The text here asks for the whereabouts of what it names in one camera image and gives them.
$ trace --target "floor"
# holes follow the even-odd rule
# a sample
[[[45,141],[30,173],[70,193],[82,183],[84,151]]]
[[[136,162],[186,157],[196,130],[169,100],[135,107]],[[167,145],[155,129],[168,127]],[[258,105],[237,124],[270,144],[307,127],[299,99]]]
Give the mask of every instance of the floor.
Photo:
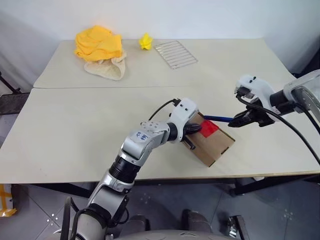
[[[88,183],[78,183],[86,187]],[[222,235],[228,216],[242,215],[251,240],[320,240],[320,186],[297,181],[231,197],[223,184],[136,186],[130,193],[131,216],[143,214],[152,230],[176,229],[183,209],[202,213]],[[62,225],[67,194],[33,185],[13,185],[17,213],[0,218],[0,239],[43,240]],[[87,199],[73,196],[79,208]],[[119,227],[111,229],[115,235]]]

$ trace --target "yellow towel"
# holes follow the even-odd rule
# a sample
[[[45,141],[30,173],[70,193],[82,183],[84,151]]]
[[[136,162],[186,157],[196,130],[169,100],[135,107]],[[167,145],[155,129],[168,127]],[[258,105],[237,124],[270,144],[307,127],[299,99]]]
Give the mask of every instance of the yellow towel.
[[[122,56],[121,35],[102,26],[95,25],[75,37],[74,53],[86,61],[98,61]]]

